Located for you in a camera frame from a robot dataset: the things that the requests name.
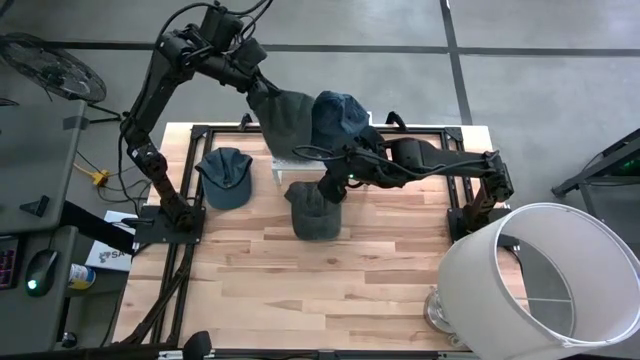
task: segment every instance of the white lamp shade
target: white lamp shade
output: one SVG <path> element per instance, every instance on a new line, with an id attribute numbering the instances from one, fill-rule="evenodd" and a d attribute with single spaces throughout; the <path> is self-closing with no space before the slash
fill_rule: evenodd
<path id="1" fill-rule="evenodd" d="M 571 337 L 545 327 L 511 296 L 498 268 L 500 234 L 526 242 L 554 264 L 573 301 Z M 438 291 L 447 321 L 482 359 L 560 359 L 635 333 L 638 274 L 638 259 L 600 221 L 568 206 L 540 203 L 458 241 L 440 264 Z"/>

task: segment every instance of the cap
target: cap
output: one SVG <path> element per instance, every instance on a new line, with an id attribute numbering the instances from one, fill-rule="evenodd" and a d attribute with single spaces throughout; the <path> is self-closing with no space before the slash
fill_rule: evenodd
<path id="1" fill-rule="evenodd" d="M 293 148 L 311 144 L 313 100 L 303 93 L 282 91 L 251 107 L 258 117 L 271 155 L 282 159 L 297 159 Z"/>
<path id="2" fill-rule="evenodd" d="M 291 203 L 293 232 L 300 240 L 331 240 L 342 226 L 342 206 L 326 200 L 317 182 L 294 182 L 284 197 Z"/>
<path id="3" fill-rule="evenodd" d="M 313 104 L 311 125 L 311 144 L 332 149 L 341 137 L 369 125 L 369 114 L 353 96 L 323 91 Z"/>
<path id="4" fill-rule="evenodd" d="M 218 148 L 196 165 L 207 202 L 220 210 L 237 209 L 251 198 L 253 159 L 235 148 Z"/>

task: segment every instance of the black metal frame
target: black metal frame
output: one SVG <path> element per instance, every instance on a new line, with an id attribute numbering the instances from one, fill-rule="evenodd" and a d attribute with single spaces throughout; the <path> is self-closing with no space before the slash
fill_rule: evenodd
<path id="1" fill-rule="evenodd" d="M 463 144 L 463 136 L 462 131 L 459 127 L 410 127 L 405 126 L 401 121 L 388 121 L 388 124 L 395 123 L 398 126 L 396 127 L 377 127 L 378 131 L 381 134 L 402 134 L 402 135 L 433 135 L 439 137 L 442 142 L 442 147 L 448 149 L 450 146 L 450 142 L 453 141 L 455 143 L 455 148 L 457 150 L 464 150 Z M 194 125 L 191 129 L 191 136 L 189 140 L 189 147 L 187 151 L 187 158 L 185 161 L 185 168 L 182 175 L 182 183 L 180 185 L 180 194 L 184 197 L 188 196 L 189 188 L 191 185 L 191 176 L 193 174 L 196 152 L 198 148 L 199 141 L 204 137 L 205 144 L 202 156 L 209 153 L 213 147 L 213 140 L 217 133 L 220 134 L 228 134 L 228 133 L 249 133 L 249 134 L 259 134 L 261 133 L 261 129 L 259 124 L 253 123 L 250 118 L 243 119 L 240 126 L 236 124 L 229 125 Z M 196 193 L 194 206 L 201 207 L 203 201 L 203 190 L 202 190 L 202 177 L 198 175 L 196 185 Z M 473 190 L 471 187 L 471 181 L 469 178 L 463 178 L 465 197 L 468 201 L 473 200 Z M 452 208 L 459 208 L 459 200 L 458 200 L 458 192 L 455 179 L 453 177 L 447 178 L 447 189 L 449 199 L 451 201 Z M 162 282 L 160 285 L 160 298 L 165 298 L 168 300 L 172 296 L 172 292 L 169 290 L 172 285 L 175 285 L 175 276 L 174 273 L 174 264 L 176 261 L 176 256 L 178 253 L 177 244 L 170 244 L 169 251 L 167 252 L 167 258 L 165 261 L 164 272 L 162 275 Z M 180 337 L 180 330 L 182 326 L 182 318 L 184 314 L 184 307 L 186 302 L 186 294 L 189 286 L 189 275 L 191 269 L 191 262 L 193 256 L 195 254 L 195 247 L 197 245 L 188 244 L 185 248 L 183 261 L 187 261 L 189 264 L 187 267 L 187 274 L 183 276 L 180 280 L 180 285 L 178 288 L 177 300 L 175 304 L 173 320 L 171 323 L 171 330 L 167 337 L 165 343 L 176 345 L 178 343 L 178 339 Z M 151 332 L 151 343 L 158 344 L 161 342 L 162 330 L 164 324 L 164 314 L 165 308 L 162 306 L 161 308 L 156 308 L 153 311 L 159 311 L 160 313 L 157 315 L 157 318 L 153 324 L 153 329 Z M 216 351 L 216 354 L 219 352 L 223 352 L 225 354 L 231 355 L 235 354 L 252 354 L 255 356 L 260 355 L 259 357 L 269 357 L 267 355 L 275 355 L 275 356 L 290 356 L 290 355 L 299 355 L 299 354 L 309 354 L 309 351 L 291 351 L 291 350 L 219 350 Z M 436 351 L 340 351 L 340 357 L 353 355 L 354 357 L 359 356 L 368 356 L 369 358 L 388 358 L 393 355 L 394 358 L 407 358 L 407 359 L 425 359 L 425 358 L 437 358 Z"/>
<path id="2" fill-rule="evenodd" d="M 616 141 L 598 155 L 602 155 L 600 161 L 551 189 L 551 192 L 559 198 L 564 197 L 572 190 L 579 190 L 587 212 L 594 217 L 598 217 L 598 213 L 593 203 L 591 193 L 589 192 L 591 183 L 607 182 L 611 184 L 630 184 L 638 183 L 638 180 L 640 180 L 637 176 L 608 175 L 612 169 L 616 169 L 631 160 L 640 158 L 640 129 Z"/>

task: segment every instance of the wooden tabletop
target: wooden tabletop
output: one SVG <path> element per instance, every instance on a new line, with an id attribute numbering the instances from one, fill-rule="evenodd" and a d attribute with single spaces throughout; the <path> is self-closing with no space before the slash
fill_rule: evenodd
<path id="1" fill-rule="evenodd" d="M 169 123 L 164 134 L 161 151 L 176 188 L 193 125 Z M 492 149 L 487 127 L 461 129 L 467 151 Z M 419 138 L 441 146 L 435 136 Z M 207 330 L 215 348 L 453 349 L 447 336 L 423 319 L 424 300 L 437 284 L 438 264 L 450 247 L 444 177 L 402 189 L 350 189 L 342 205 L 339 238 L 312 243 L 295 237 L 291 205 L 283 195 L 293 181 L 319 180 L 322 173 L 288 172 L 278 187 L 261 134 L 216 134 L 213 144 L 236 147 L 253 157 L 253 195 L 240 209 L 207 207 L 181 343 Z M 196 176 L 194 171 L 191 194 Z M 477 190 L 477 181 L 473 184 Z M 155 192 L 149 202 L 158 203 Z M 158 297 L 166 253 L 167 246 L 153 245 L 133 260 L 114 341 L 130 334 Z M 499 264 L 512 293 L 524 296 L 516 261 L 501 252 Z M 163 339 L 173 300 L 168 309 Z"/>

